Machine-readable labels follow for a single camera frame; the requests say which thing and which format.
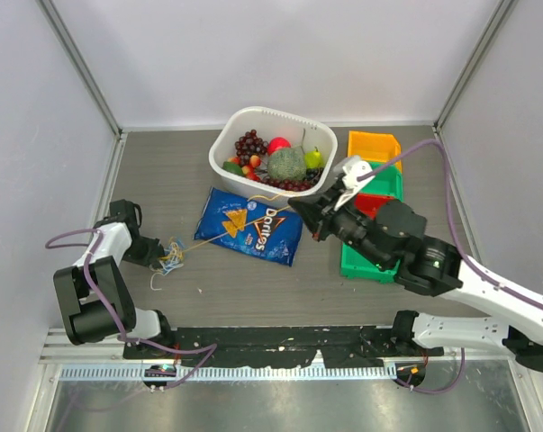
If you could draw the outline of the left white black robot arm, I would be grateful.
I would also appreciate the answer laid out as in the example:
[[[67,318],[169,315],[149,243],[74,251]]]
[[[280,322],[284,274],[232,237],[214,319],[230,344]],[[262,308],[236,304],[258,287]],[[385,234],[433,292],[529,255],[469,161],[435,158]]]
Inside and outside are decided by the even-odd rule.
[[[45,244],[46,249],[63,248],[61,239],[92,236],[81,245],[81,257],[53,275],[64,329],[76,346],[116,336],[126,344],[142,344],[154,358],[166,358],[174,350],[174,331],[162,312],[135,306],[120,272],[123,260],[158,265],[165,249],[157,238],[140,234],[142,211],[137,203],[114,201],[109,211],[93,228],[60,234]]]

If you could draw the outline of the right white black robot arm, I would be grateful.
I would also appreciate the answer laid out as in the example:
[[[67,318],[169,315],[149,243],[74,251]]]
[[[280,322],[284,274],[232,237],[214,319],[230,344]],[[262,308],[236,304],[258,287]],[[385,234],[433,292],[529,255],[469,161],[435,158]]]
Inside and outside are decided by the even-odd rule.
[[[370,218],[354,203],[338,200],[337,191],[328,191],[288,203],[315,240],[334,236],[380,269],[395,269],[394,281],[405,290],[464,303],[485,314],[441,318],[400,310],[389,334],[394,352],[407,356],[419,347],[503,350],[518,364],[543,373],[542,296],[426,235],[426,219],[404,202],[387,202]]]

